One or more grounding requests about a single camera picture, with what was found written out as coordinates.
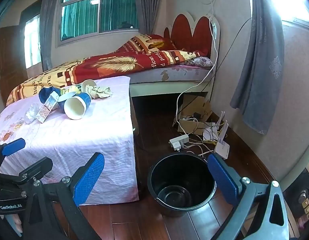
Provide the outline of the person left hand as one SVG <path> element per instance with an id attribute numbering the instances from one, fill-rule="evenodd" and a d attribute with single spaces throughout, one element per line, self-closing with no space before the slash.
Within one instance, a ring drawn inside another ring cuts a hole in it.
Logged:
<path id="1" fill-rule="evenodd" d="M 0 215 L 2 219 L 6 218 L 7 221 L 10 223 L 11 227 L 18 233 L 22 233 L 22 222 L 18 214 L 12 215 Z"/>

